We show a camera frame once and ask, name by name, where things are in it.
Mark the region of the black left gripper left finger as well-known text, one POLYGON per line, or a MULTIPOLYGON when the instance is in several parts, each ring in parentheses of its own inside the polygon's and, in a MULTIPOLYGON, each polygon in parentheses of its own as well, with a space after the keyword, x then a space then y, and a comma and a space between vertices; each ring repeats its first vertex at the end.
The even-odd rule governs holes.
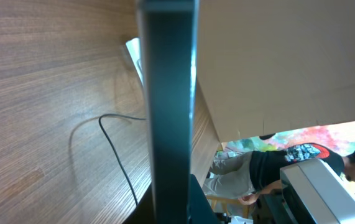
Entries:
POLYGON ((145 191, 143 197, 138 203, 138 206, 123 221, 123 224, 155 224, 155 212, 151 184, 145 191))

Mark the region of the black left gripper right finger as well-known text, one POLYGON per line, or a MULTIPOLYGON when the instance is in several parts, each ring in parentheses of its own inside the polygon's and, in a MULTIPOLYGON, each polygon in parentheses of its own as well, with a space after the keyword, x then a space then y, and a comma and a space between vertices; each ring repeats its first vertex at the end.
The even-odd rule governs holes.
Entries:
POLYGON ((193 174, 190 175, 189 224, 220 224, 193 174))

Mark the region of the blue Galaxy smartphone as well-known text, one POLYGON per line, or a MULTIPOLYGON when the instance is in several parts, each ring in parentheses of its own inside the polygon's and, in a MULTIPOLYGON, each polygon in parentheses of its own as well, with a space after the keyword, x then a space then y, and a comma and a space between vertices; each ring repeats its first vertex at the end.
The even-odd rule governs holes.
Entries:
POLYGON ((198 5, 194 0, 137 2, 157 223, 190 220, 198 5))

